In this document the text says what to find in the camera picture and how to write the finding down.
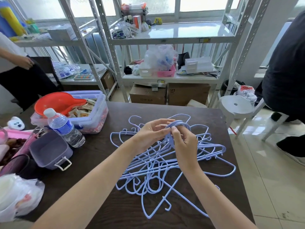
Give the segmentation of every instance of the black shirt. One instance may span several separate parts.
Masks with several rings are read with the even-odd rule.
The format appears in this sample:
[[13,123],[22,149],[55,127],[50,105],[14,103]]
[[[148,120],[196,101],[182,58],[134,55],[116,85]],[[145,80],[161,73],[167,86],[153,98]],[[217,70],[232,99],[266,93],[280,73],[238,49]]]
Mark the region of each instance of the black shirt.
[[262,83],[265,103],[288,115],[305,114],[305,11],[286,30]]

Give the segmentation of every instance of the white bottle cap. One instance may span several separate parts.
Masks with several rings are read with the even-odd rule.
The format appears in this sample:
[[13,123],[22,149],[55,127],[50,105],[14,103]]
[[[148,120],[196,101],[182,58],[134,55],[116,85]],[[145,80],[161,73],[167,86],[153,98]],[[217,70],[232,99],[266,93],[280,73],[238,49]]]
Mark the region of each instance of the white bottle cap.
[[51,118],[56,115],[56,111],[53,108],[47,108],[46,110],[43,111],[43,114],[47,118]]

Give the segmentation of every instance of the plastic water bottle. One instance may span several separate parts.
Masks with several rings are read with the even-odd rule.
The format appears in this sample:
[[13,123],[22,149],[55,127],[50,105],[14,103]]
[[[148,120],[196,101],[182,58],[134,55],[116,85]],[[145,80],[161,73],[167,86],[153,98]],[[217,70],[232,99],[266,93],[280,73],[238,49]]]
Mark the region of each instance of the plastic water bottle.
[[85,143],[85,137],[74,128],[69,119],[53,108],[46,109],[43,114],[48,118],[48,125],[51,129],[61,135],[72,147],[77,148]]

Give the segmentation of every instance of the dark wooden table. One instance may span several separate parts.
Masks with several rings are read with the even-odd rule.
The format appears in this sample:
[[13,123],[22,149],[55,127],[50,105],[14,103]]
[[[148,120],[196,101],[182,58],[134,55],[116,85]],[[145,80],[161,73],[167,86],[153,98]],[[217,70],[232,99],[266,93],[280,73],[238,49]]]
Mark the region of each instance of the dark wooden table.
[[[236,165],[235,173],[225,178],[214,176],[209,176],[209,178],[220,187],[221,192],[233,204],[254,222],[224,117],[219,109],[117,102],[107,102],[107,105],[109,113],[102,131],[99,134],[85,135],[86,143],[74,151],[70,159],[71,167],[64,172],[59,169],[47,171],[41,177],[45,183],[43,198],[38,207],[25,216],[25,219],[36,221],[59,197],[107,158],[116,149],[110,142],[110,133],[119,132],[123,128],[131,129],[131,125],[128,123],[130,116],[141,116],[142,119],[133,120],[134,123],[139,124],[184,113],[192,117],[189,125],[207,125],[212,134],[212,142],[226,146],[227,151],[223,158]],[[33,110],[28,109],[20,116],[28,127],[31,127],[28,123],[32,113]],[[204,171],[211,173],[227,174],[232,170],[231,166],[217,159],[199,163]],[[180,172],[179,169],[171,169],[167,173],[165,181],[172,184]],[[175,188],[196,206],[203,209],[184,175]],[[148,214],[151,214],[167,191],[168,187],[164,185],[160,193],[145,195],[144,205]],[[172,204],[169,212],[165,211],[164,208],[167,208],[168,205],[164,202],[156,214],[151,219],[147,219],[142,211],[140,196],[130,195],[124,189],[118,191],[114,188],[87,228],[214,228],[209,218],[200,214],[174,191],[170,192],[167,200]]]

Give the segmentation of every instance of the person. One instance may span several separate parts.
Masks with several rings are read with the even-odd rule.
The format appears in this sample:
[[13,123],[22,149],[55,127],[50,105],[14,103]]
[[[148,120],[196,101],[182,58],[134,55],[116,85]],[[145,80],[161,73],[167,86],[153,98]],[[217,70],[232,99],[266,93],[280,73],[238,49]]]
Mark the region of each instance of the person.
[[0,84],[25,111],[39,96],[57,92],[55,84],[27,54],[0,32]]
[[217,229],[257,229],[201,170],[197,161],[196,136],[183,126],[165,128],[173,121],[158,119],[146,123],[137,134],[59,198],[33,224],[32,229],[86,228],[132,159],[170,132],[174,138],[179,167],[214,226]]
[[[276,46],[262,82],[265,103],[273,111],[289,115],[305,123],[305,11],[291,23]],[[278,120],[274,113],[271,118]],[[288,136],[277,142],[277,147],[301,165],[305,165],[302,149],[305,135]]]

